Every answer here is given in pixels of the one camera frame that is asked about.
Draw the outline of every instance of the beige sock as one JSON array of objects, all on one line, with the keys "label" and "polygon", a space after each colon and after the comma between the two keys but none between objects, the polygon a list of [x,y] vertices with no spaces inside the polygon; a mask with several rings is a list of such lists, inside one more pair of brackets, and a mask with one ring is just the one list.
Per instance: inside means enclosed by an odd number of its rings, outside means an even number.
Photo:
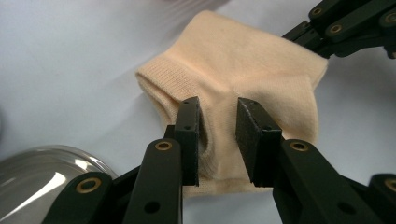
[{"label": "beige sock", "polygon": [[326,68],[325,59],[281,37],[198,14],[174,46],[136,73],[163,127],[175,123],[180,101],[200,99],[207,143],[199,151],[200,187],[185,187],[185,196],[257,190],[235,141],[238,96],[262,104],[285,138],[314,143],[313,90]]}]

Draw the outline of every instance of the brass screw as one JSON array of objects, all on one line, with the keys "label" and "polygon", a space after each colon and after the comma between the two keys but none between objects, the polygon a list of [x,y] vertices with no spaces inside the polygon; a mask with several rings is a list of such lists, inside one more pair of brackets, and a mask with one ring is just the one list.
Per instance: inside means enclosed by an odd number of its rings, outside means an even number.
[{"label": "brass screw", "polygon": [[322,11],[321,7],[314,8],[312,10],[312,15],[317,16],[321,13],[321,11]]},{"label": "brass screw", "polygon": [[390,13],[386,18],[385,22],[394,22],[396,21],[396,12]]},{"label": "brass screw", "polygon": [[392,191],[396,192],[396,179],[386,179],[385,185]]},{"label": "brass screw", "polygon": [[343,29],[342,25],[336,24],[336,25],[332,26],[332,28],[330,29],[330,33],[336,34],[336,33],[340,32],[342,29]]},{"label": "brass screw", "polygon": [[93,192],[94,190],[98,189],[99,186],[101,186],[102,181],[97,178],[97,177],[90,177],[87,178],[81,182],[78,183],[78,185],[76,186],[76,191],[78,193],[90,193]]},{"label": "brass screw", "polygon": [[155,145],[155,148],[157,148],[160,151],[166,151],[172,148],[172,143],[170,142],[159,142]]},{"label": "brass screw", "polygon": [[306,144],[301,143],[301,142],[292,142],[292,143],[290,143],[290,147],[293,148],[294,150],[301,151],[301,152],[305,152],[309,149]]}]

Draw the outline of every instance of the metal bowl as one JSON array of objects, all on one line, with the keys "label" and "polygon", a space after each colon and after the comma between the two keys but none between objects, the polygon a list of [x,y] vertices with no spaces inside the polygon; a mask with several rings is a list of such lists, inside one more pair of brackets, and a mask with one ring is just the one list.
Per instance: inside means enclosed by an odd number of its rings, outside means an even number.
[{"label": "metal bowl", "polygon": [[41,223],[65,185],[88,172],[117,177],[74,147],[36,147],[0,162],[0,223]]}]

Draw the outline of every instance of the sock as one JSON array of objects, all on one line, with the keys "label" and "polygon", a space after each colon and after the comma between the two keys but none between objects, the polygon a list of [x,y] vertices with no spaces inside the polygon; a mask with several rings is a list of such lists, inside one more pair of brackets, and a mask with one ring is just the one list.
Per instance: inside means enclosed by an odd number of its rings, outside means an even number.
[{"label": "sock", "polygon": [[235,141],[238,96],[259,102],[283,136],[315,143],[318,112],[313,90],[327,60],[288,40],[204,11],[178,41],[136,72],[163,127],[178,104],[198,96],[205,141],[199,150],[200,187],[185,196],[256,191]]}]

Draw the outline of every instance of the white table surface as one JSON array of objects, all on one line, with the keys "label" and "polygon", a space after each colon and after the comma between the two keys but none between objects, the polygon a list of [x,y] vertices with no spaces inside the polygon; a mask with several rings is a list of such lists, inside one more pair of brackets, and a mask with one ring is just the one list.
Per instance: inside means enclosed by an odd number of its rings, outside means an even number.
[{"label": "white table surface", "polygon": [[[169,48],[199,11],[283,35],[319,0],[0,0],[0,160],[67,145],[118,175],[163,136],[134,71]],[[317,148],[367,184],[396,173],[396,61],[381,48],[330,59],[316,90]],[[271,192],[188,199],[184,223],[281,223]]]}]

